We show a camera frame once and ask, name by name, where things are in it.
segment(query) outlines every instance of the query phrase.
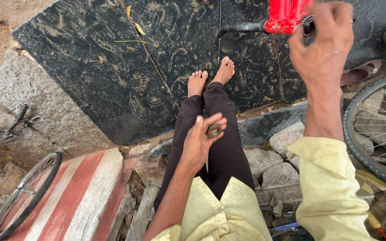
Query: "bare foot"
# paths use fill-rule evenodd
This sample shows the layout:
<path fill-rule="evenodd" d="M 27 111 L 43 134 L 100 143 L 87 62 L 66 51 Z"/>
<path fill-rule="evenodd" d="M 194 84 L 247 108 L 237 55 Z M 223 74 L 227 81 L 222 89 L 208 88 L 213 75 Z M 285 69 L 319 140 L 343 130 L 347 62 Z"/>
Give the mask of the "bare foot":
<path fill-rule="evenodd" d="M 205 85 L 206 78 L 208 78 L 208 72 L 201 70 L 192 73 L 189 77 L 189 82 L 187 84 L 188 88 L 188 97 L 198 95 L 202 96 L 203 86 Z"/>
<path fill-rule="evenodd" d="M 213 81 L 220 82 L 221 84 L 226 84 L 230 78 L 235 74 L 235 65 L 227 56 L 224 57 L 221 61 L 221 66 L 218 69 L 217 74 Z"/>

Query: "black pants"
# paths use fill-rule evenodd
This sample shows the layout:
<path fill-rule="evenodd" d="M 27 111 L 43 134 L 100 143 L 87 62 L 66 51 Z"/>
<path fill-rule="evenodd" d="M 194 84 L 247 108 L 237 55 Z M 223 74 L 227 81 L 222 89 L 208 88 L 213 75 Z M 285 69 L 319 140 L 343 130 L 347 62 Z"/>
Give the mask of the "black pants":
<path fill-rule="evenodd" d="M 204 165 L 196 174 L 208 185 L 212 193 L 219 199 L 226 189 L 231 177 L 235 177 L 254 190 L 254 181 L 251 175 L 248 160 L 242 150 L 241 138 L 236 121 L 236 112 L 229 105 L 229 97 L 223 85 L 218 82 L 211 83 L 203 93 L 206 106 L 206 114 L 212 116 L 218 112 L 227 118 L 227 127 L 224 135 L 212 144 L 208 154 L 208 171 Z M 154 210 L 162 201 L 169 182 L 174 175 L 175 169 L 183 153 L 184 139 L 188 131 L 194 125 L 196 117 L 202 114 L 203 102 L 201 96 L 191 96 L 183 102 L 175 124 L 174 139 L 172 141 L 171 153 L 166 166 L 162 188 L 154 200 Z"/>

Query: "bicycle tire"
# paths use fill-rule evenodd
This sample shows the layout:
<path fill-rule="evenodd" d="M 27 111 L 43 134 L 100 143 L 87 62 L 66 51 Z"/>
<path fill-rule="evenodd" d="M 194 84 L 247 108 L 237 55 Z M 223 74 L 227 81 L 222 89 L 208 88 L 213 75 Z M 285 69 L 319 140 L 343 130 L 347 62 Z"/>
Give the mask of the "bicycle tire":
<path fill-rule="evenodd" d="M 386 182 L 386 168 L 378 162 L 371 160 L 366 154 L 364 148 L 352 137 L 354 133 L 354 127 L 351 124 L 353 118 L 357 112 L 358 107 L 362 101 L 371 96 L 375 91 L 382 89 L 386 86 L 386 77 L 379 79 L 370 85 L 367 85 L 361 91 L 354 96 L 349 103 L 342 119 L 342 125 L 344 129 L 344 139 L 346 146 L 351 151 L 351 154 L 364 166 L 376 175 L 378 178 Z"/>
<path fill-rule="evenodd" d="M 41 185 L 38 192 L 36 192 L 36 195 L 32 198 L 30 203 L 26 206 L 26 208 L 22 211 L 22 213 L 14 220 L 14 222 L 8 226 L 2 233 L 0 233 L 0 241 L 6 239 L 8 236 L 10 236 L 25 220 L 26 218 L 31 214 L 31 212 L 35 209 L 37 204 L 40 202 L 41 198 L 44 196 L 44 194 L 47 192 L 48 188 L 50 187 L 51 183 L 53 182 L 57 172 L 59 171 L 59 168 L 62 163 L 62 153 L 60 152 L 52 152 L 45 156 L 43 159 L 41 159 L 26 175 L 25 177 L 20 181 L 20 186 L 22 183 L 25 182 L 25 180 L 28 180 L 29 177 L 34 176 L 35 171 L 39 171 L 37 168 L 40 166 L 42 162 L 47 160 L 48 158 L 54 157 L 55 162 L 53 164 L 53 167 L 48 174 L 46 180 Z M 7 199 L 4 201 L 3 205 L 0 209 L 0 218 L 1 215 L 4 213 L 7 206 L 12 201 L 12 197 L 18 193 L 17 187 L 13 190 L 13 192 L 7 197 Z"/>

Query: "leg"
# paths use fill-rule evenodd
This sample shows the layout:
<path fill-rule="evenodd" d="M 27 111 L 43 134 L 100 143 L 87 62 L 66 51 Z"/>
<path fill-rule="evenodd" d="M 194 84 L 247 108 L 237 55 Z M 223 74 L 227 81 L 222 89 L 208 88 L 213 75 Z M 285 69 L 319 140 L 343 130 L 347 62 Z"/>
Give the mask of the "leg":
<path fill-rule="evenodd" d="M 229 96 L 222 90 L 234 73 L 233 62 L 228 57 L 223 58 L 215 79 L 203 93 L 207 115 L 221 112 L 227 118 L 224 135 L 212 144 L 208 155 L 208 178 L 218 199 L 232 176 L 254 190 L 250 166 L 241 145 L 236 112 L 229 105 Z"/>
<path fill-rule="evenodd" d="M 204 71 L 198 71 L 192 74 L 188 82 L 188 98 L 184 100 L 178 113 L 177 122 L 175 123 L 174 138 L 171 145 L 171 153 L 169 155 L 168 164 L 166 165 L 164 180 L 159 194 L 154 200 L 154 210 L 162 201 L 166 190 L 168 189 L 169 182 L 174 175 L 175 169 L 180 161 L 181 154 L 183 153 L 184 140 L 189 132 L 190 128 L 196 122 L 198 115 L 202 115 L 202 91 L 205 85 L 205 80 L 208 77 L 208 73 Z M 206 166 L 196 174 L 202 179 L 207 179 Z"/>

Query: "ring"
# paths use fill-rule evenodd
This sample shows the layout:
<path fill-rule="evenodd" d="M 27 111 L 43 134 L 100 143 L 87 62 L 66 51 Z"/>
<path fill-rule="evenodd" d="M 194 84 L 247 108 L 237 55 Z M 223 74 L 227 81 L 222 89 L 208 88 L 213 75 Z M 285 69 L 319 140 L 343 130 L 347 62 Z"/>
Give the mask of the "ring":
<path fill-rule="evenodd" d="M 213 131 L 215 129 L 217 129 L 217 132 L 216 133 L 211 133 L 211 131 Z M 206 134 L 209 136 L 209 138 L 214 138 L 214 137 L 219 136 L 221 131 L 222 131 L 221 125 L 219 125 L 219 124 L 212 124 L 206 130 Z"/>

